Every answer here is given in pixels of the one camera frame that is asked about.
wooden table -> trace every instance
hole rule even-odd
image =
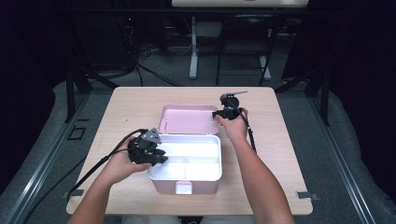
[[[308,215],[312,203],[299,199],[297,191],[306,191],[285,122],[274,91],[270,88],[223,87],[120,87],[108,103],[87,160],[82,178],[128,133],[136,129],[158,127],[164,105],[214,105],[222,109],[219,97],[230,91],[247,91],[237,95],[240,106],[248,109],[258,155],[279,180],[294,215]],[[224,130],[220,128],[222,177],[215,194],[171,195],[158,193],[147,172],[133,174],[113,186],[107,214],[119,215],[251,215],[242,184],[239,165]],[[86,180],[83,195],[104,166]],[[73,213],[82,196],[71,197],[67,212]]]

hand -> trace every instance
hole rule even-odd
[[[99,174],[98,177],[106,181],[108,185],[114,185],[131,174],[145,171],[151,166],[150,163],[135,164],[131,162],[128,157],[128,151],[123,149],[128,148],[128,144],[133,139],[134,137],[132,136],[125,140],[120,146],[119,151],[111,157],[105,168]]]
[[[242,108],[242,115],[248,118],[248,111]],[[215,119],[224,127],[231,142],[247,138],[248,128],[244,120],[239,115],[236,119],[228,120],[216,115]]]

pink plastic box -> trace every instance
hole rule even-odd
[[[169,159],[148,169],[160,193],[216,193],[221,170],[221,147],[216,134],[219,123],[212,118],[213,105],[166,105],[158,130],[159,149]]]

white stand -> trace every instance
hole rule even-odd
[[[195,29],[196,29],[195,17],[192,17],[191,20],[192,55],[191,55],[191,65],[190,65],[190,79],[197,78],[197,69],[198,69],[197,34]]]

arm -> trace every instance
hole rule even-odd
[[[216,119],[224,127],[235,148],[245,192],[256,222],[294,223],[279,182],[248,143],[247,126],[242,118],[239,116],[227,120],[216,116]]]
[[[127,148],[133,137],[127,139],[120,150]],[[96,177],[68,223],[102,223],[111,187],[129,175],[147,170],[151,164],[135,164],[126,151],[114,154],[105,168]]]

